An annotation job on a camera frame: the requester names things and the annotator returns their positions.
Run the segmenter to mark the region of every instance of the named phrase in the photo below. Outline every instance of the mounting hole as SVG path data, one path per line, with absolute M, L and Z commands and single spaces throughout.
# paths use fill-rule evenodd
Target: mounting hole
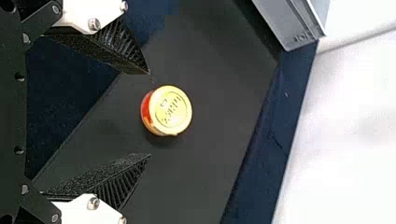
M 14 152 L 15 152 L 15 154 L 17 154 L 17 155 L 21 155 L 21 154 L 24 153 L 24 149 L 23 149 L 23 147 L 14 147 Z
M 12 0 L 1 0 L 0 8 L 6 12 L 13 12 L 15 10 L 15 4 Z
M 5 215 L 0 218 L 0 224 L 12 224 L 13 217 L 10 215 Z
M 19 82 L 24 82 L 25 77 L 24 77 L 20 72 L 17 72 L 17 73 L 15 74 L 15 80 L 17 80 L 17 81 L 19 81 Z

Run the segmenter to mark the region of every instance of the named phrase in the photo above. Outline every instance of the dark blue mat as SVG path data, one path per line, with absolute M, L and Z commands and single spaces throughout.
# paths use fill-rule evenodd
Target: dark blue mat
M 134 0 L 124 15 L 141 45 L 163 28 L 173 0 Z M 118 71 L 47 38 L 27 53 L 28 137 L 26 175 L 34 178 L 91 107 Z
M 282 53 L 221 223 L 272 222 L 316 49 Z

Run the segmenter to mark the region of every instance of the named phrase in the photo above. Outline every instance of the silver metal box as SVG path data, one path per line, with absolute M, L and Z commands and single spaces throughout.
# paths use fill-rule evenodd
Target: silver metal box
M 325 36 L 330 0 L 252 0 L 285 50 Z

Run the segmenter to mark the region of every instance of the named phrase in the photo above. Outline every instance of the black metal bracket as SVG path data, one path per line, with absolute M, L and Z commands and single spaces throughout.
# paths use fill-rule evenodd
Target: black metal bracket
M 61 210 L 41 195 L 28 178 L 25 178 L 24 183 L 21 207 L 44 224 L 61 223 Z M 29 218 L 25 220 L 22 216 L 18 216 L 17 223 L 28 221 L 30 221 Z
M 22 21 L 23 43 L 25 50 L 55 24 L 63 15 L 62 6 L 56 1 L 49 1 L 46 5 Z
M 21 207 L 45 224 L 59 223 L 61 211 L 40 195 L 24 176 L 27 76 L 23 33 L 31 34 L 32 43 L 62 17 L 62 8 L 59 3 L 50 1 L 21 22 L 13 2 L 2 1 L 8 2 L 0 4 L 0 223 L 14 223 Z M 59 14 L 53 12 L 54 6 L 59 8 Z

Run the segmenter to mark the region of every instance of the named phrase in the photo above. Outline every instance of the white surface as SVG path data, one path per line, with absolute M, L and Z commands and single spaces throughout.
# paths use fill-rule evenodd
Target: white surface
M 64 0 L 64 14 L 53 26 L 71 26 L 84 35 L 94 35 L 88 20 L 96 18 L 104 28 L 123 14 L 121 0 Z
M 54 203 L 62 211 L 63 224 L 119 224 L 122 214 L 101 201 L 96 210 L 88 210 L 93 194 L 83 194 L 70 203 Z
M 274 224 L 396 223 L 396 32 L 319 55 Z
M 318 52 L 335 49 L 396 28 L 394 0 L 331 0 L 326 35 Z

